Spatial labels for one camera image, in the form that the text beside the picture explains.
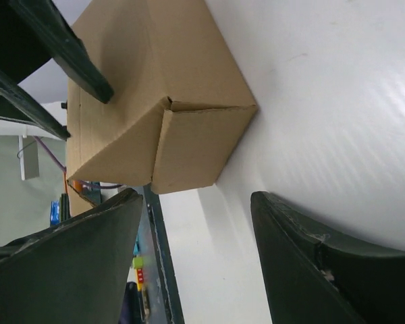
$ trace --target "brown cardboard box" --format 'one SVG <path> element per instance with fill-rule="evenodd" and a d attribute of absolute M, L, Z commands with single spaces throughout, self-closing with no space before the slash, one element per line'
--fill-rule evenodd
<path fill-rule="evenodd" d="M 73 29 L 115 95 L 69 82 L 69 177 L 212 185 L 257 106 L 204 0 L 92 0 Z"/>

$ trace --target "cardboard box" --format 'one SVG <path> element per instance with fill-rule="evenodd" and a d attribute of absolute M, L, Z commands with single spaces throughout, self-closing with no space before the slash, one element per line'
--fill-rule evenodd
<path fill-rule="evenodd" d="M 115 95 L 69 82 L 69 177 L 212 185 L 257 105 L 204 0 L 92 0 L 72 28 Z"/>

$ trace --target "blue object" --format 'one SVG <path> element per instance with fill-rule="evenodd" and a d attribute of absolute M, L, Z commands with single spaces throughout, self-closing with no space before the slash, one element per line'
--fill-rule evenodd
<path fill-rule="evenodd" d="M 54 226 L 60 223 L 60 204 L 58 200 L 51 201 L 49 212 L 49 225 Z"/>

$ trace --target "white table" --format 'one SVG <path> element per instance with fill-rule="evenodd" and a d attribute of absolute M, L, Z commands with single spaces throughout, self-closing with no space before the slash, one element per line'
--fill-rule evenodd
<path fill-rule="evenodd" d="M 161 197 L 187 323 L 270 323 L 250 195 L 405 249 L 405 1 L 207 0 L 261 111 L 217 185 Z"/>

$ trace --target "purple cable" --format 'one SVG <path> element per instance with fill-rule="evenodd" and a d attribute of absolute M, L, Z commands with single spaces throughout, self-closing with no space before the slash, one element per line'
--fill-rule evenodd
<path fill-rule="evenodd" d="M 33 136 L 34 140 L 37 141 L 42 148 L 47 152 L 47 154 L 50 156 L 50 158 L 54 161 L 54 163 L 62 170 L 62 172 L 66 172 L 66 167 L 60 163 L 60 161 L 55 157 L 53 152 L 48 148 L 48 146 L 38 137 L 38 136 Z M 91 184 L 90 182 L 86 182 L 83 180 L 78 180 L 81 184 L 84 184 L 85 186 L 91 187 L 91 188 L 96 188 L 96 189 L 117 189 L 120 188 L 122 185 L 121 184 L 114 184 L 112 186 L 100 186 L 98 184 Z"/>

